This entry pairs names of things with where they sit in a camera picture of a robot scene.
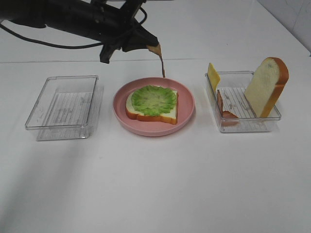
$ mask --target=pink plate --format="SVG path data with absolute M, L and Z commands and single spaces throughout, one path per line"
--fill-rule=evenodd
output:
M 146 85 L 159 85 L 178 91 L 177 124 L 132 120 L 125 112 L 125 102 L 130 93 Z M 117 91 L 113 110 L 121 125 L 127 130 L 143 136 L 164 136 L 180 130 L 190 120 L 194 111 L 194 98 L 183 84 L 168 78 L 143 78 L 134 80 Z

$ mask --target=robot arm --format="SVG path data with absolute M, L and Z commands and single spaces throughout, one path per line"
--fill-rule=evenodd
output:
M 109 63 L 115 50 L 124 52 L 157 46 L 157 38 L 135 20 L 146 0 L 126 0 L 115 8 L 107 0 L 6 0 L 0 19 L 34 28 L 46 26 L 84 36 L 104 44 L 100 60 Z

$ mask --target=clear plastic container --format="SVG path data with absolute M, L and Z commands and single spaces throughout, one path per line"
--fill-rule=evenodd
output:
M 102 88 L 97 76 L 48 78 L 25 123 L 37 141 L 88 138 L 96 129 Z
M 256 117 L 253 109 L 244 96 L 244 91 L 250 83 L 254 72 L 252 71 L 228 71 L 218 72 L 221 81 L 217 90 L 223 98 L 223 111 L 229 111 L 238 118 L 224 118 L 217 103 L 217 92 L 211 87 L 207 78 L 207 95 L 212 106 L 217 126 L 220 132 L 269 132 L 273 130 L 276 122 L 281 119 L 281 114 L 274 106 L 268 117 Z

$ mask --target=white bread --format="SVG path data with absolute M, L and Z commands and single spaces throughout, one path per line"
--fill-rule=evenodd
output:
M 268 117 L 289 78 L 284 62 L 268 57 L 256 69 L 244 95 L 256 117 Z
M 178 92 L 173 90 L 173 92 L 175 93 L 177 100 L 178 100 Z M 126 100 L 126 115 L 130 118 L 130 119 L 136 119 L 136 120 L 140 120 L 140 121 L 160 121 L 160 122 L 165 122 L 165 123 L 170 123 L 170 124 L 177 124 L 177 103 L 178 101 L 176 101 L 176 105 L 174 106 L 173 109 L 171 109 L 171 111 L 169 113 L 161 113 L 161 115 L 159 116 L 147 116 L 142 112 L 136 111 L 133 106 L 132 106 L 132 95 L 134 92 L 132 92 L 131 94 L 129 94 L 129 96 L 127 97 Z

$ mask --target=white wall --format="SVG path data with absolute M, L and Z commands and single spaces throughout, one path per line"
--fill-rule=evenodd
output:
M 311 0 L 258 0 L 311 51 Z

